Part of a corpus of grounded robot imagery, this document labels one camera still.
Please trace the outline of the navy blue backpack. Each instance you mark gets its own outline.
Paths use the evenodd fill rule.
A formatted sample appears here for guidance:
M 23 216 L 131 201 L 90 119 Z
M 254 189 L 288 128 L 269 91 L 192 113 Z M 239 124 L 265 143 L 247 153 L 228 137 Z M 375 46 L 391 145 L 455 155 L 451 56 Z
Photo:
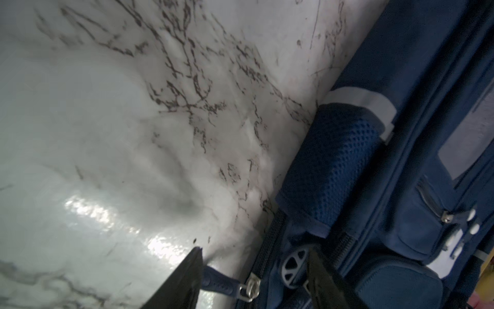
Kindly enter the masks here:
M 319 248 L 368 308 L 468 308 L 493 248 L 493 2 L 389 1 L 277 194 L 238 308 L 314 308 Z

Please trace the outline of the pink backpack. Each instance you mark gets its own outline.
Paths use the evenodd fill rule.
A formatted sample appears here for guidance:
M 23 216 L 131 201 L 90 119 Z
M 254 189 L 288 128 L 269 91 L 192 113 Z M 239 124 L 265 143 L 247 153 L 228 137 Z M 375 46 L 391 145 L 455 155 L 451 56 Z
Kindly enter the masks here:
M 477 292 L 470 296 L 467 305 L 472 309 L 494 309 L 493 301 L 483 301 Z

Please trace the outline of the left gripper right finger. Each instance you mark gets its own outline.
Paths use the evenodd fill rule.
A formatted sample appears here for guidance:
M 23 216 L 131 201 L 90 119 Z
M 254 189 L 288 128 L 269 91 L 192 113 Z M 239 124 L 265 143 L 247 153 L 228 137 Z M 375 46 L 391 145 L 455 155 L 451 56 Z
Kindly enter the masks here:
M 307 287 L 314 308 L 368 308 L 319 248 L 307 257 Z

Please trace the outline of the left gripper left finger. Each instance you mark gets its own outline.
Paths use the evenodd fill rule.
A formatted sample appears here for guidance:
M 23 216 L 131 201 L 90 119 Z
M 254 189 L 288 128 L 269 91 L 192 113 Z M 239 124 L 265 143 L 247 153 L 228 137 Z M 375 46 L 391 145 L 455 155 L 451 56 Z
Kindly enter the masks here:
M 194 247 L 142 309 L 196 308 L 203 269 L 203 251 Z

